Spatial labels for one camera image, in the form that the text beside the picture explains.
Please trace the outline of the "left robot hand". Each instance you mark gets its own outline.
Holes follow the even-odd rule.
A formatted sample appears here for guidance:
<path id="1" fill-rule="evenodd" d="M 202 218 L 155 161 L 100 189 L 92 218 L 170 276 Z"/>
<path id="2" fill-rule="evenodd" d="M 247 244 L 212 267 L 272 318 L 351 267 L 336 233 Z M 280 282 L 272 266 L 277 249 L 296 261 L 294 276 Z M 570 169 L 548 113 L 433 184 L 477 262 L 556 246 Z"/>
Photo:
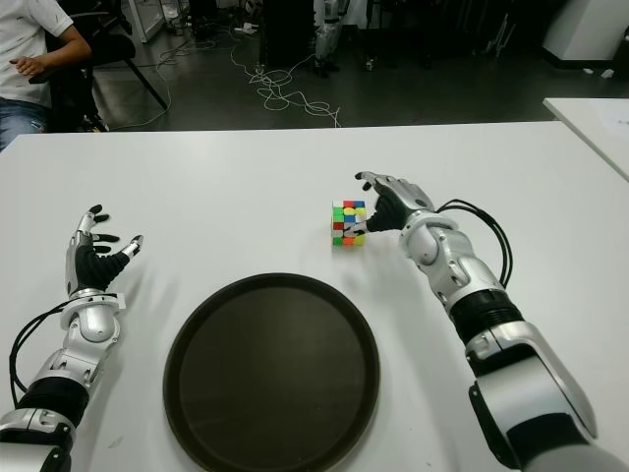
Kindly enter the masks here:
<path id="1" fill-rule="evenodd" d="M 109 219 L 102 205 L 92 206 L 72 233 L 65 259 L 65 288 L 69 299 L 79 298 L 88 291 L 105 292 L 141 251 L 143 236 L 138 235 L 120 251 L 112 253 L 111 245 L 120 238 L 92 231 L 94 226 Z"/>

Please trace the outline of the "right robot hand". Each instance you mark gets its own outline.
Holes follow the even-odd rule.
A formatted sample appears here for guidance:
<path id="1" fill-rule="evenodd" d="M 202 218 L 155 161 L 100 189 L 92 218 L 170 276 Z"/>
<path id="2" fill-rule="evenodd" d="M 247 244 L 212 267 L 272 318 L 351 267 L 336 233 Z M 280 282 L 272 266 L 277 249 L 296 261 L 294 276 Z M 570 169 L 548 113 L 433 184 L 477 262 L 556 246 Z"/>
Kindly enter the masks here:
<path id="1" fill-rule="evenodd" d="M 427 194 L 405 179 L 371 171 L 361 171 L 355 179 L 363 181 L 363 190 L 373 189 L 377 199 L 372 216 L 344 230 L 346 237 L 389 230 L 402 230 L 408 218 L 419 210 L 435 211 Z"/>

